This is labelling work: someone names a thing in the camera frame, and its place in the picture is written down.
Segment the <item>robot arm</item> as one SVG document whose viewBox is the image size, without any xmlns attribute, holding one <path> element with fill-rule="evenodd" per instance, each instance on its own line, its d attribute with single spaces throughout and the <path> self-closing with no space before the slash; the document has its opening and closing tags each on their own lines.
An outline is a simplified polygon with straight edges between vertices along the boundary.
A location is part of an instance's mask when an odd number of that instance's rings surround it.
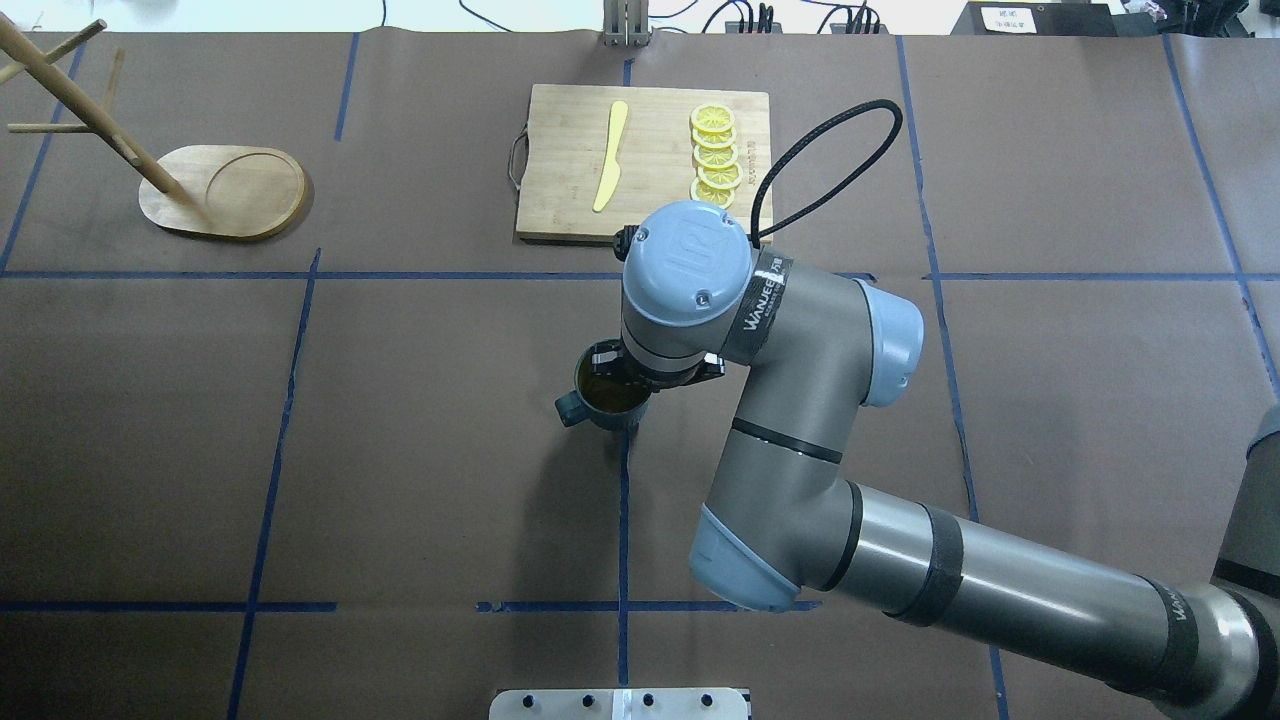
<svg viewBox="0 0 1280 720">
<path fill-rule="evenodd" d="M 1277 716 L 1277 410 L 1245 471 L 1210 582 L 1180 588 L 1037 544 L 844 477 L 863 409 L 922 359 L 908 299 L 795 261 L 727 210 L 659 208 L 613 240 L 620 337 L 595 375 L 660 392 L 746 370 L 698 511 L 689 565 L 739 607 L 804 589 L 1007 651 L 1175 719 Z"/>
</svg>

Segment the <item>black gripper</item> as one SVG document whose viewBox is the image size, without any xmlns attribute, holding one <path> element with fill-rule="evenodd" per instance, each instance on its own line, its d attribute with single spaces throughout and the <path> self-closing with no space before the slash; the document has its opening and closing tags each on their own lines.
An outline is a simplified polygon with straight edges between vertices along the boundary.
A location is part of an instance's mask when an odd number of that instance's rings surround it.
<svg viewBox="0 0 1280 720">
<path fill-rule="evenodd" d="M 590 347 L 590 373 L 620 386 L 657 393 L 724 377 L 724 360 L 716 354 L 689 357 L 646 357 L 632 354 L 622 340 L 603 340 Z"/>
</svg>

